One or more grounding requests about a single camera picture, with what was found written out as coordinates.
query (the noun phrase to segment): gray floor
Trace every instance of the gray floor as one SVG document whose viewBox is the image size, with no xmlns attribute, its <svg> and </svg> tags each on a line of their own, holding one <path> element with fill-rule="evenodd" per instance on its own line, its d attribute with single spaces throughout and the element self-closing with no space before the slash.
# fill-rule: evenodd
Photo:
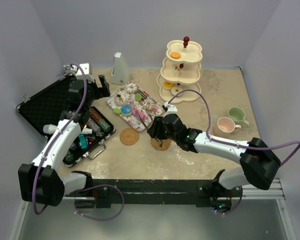
<svg viewBox="0 0 300 240">
<path fill-rule="evenodd" d="M 106 217 L 119 209 L 94 209 Z M 243 200 L 231 214 L 191 205 L 125 205 L 116 219 L 93 221 L 74 214 L 73 200 L 48 207 L 40 216 L 26 212 L 21 240 L 285 240 L 275 200 Z"/>
</svg>

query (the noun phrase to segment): cup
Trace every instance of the cup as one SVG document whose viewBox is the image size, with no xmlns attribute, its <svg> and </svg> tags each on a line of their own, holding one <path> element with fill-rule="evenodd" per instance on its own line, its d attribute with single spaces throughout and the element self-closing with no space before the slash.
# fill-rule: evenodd
<svg viewBox="0 0 300 240">
<path fill-rule="evenodd" d="M 231 118 L 224 116 L 219 118 L 216 126 L 213 128 L 213 134 L 226 139 L 236 128 L 241 129 L 241 125 L 236 125 Z"/>
<path fill-rule="evenodd" d="M 250 123 L 246 120 L 245 111 L 243 111 L 240 107 L 235 106 L 230 108 L 228 115 L 236 124 L 245 123 L 247 126 L 250 125 Z"/>
</svg>

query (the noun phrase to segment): round cork coaster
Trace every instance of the round cork coaster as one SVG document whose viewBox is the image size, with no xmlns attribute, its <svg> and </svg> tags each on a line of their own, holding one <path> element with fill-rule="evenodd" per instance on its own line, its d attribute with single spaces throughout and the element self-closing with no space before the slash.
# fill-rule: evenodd
<svg viewBox="0 0 300 240">
<path fill-rule="evenodd" d="M 161 150 L 161 151 L 167 150 L 170 147 L 171 142 L 172 142 L 171 139 L 165 139 L 165 140 L 163 140 L 162 147 L 160 147 L 159 143 L 156 141 L 156 139 L 151 138 L 151 140 L 150 140 L 152 147 L 154 147 L 157 150 Z"/>
<path fill-rule="evenodd" d="M 120 133 L 120 141 L 124 145 L 133 145 L 139 140 L 139 133 L 132 127 L 124 129 Z"/>
</svg>

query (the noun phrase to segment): open tool case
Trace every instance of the open tool case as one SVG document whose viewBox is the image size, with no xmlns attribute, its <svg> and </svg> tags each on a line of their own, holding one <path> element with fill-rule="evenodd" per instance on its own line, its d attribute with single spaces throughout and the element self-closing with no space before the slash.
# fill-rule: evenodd
<svg viewBox="0 0 300 240">
<path fill-rule="evenodd" d="M 75 80 L 76 77 L 72 74 L 66 75 L 49 85 L 45 89 L 41 90 L 30 98 L 23 98 L 24 102 L 19 104 L 17 111 L 42 135 L 50 139 L 52 134 L 46 134 L 43 132 L 44 125 L 58 125 L 60 115 L 65 109 L 66 101 L 68 99 L 68 90 L 70 82 Z M 69 151 L 63 159 L 63 163 L 67 167 L 79 163 L 82 158 L 87 157 L 90 160 L 96 158 L 101 152 L 106 149 L 105 140 L 107 140 L 115 131 L 114 125 L 105 118 L 105 116 L 94 106 L 91 107 L 92 111 L 95 111 L 100 118 L 102 118 L 110 127 L 106 131 L 100 128 L 100 133 L 95 132 L 92 134 L 81 135 L 81 141 L 84 137 L 87 147 L 82 149 L 80 138 L 77 137 L 71 145 Z M 90 152 L 97 146 L 102 145 L 102 149 L 98 151 L 94 156 L 89 156 Z"/>
</svg>

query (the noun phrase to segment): white wall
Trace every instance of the white wall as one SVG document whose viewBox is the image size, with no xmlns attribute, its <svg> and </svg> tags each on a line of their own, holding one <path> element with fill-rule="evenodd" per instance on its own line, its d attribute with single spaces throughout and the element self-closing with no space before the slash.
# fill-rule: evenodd
<svg viewBox="0 0 300 240">
<path fill-rule="evenodd" d="M 281 1 L 243 72 L 261 137 L 270 145 L 300 140 L 300 1 Z M 300 150 L 280 178 L 300 239 Z"/>
<path fill-rule="evenodd" d="M 44 139 L 16 113 L 21 95 L 54 82 L 60 59 L 29 0 L 0 0 L 0 240 L 8 238 L 20 187 L 18 168 Z"/>
<path fill-rule="evenodd" d="M 159 67 L 167 43 L 189 36 L 203 67 L 242 66 L 280 0 L 31 0 L 63 63 Z"/>
</svg>

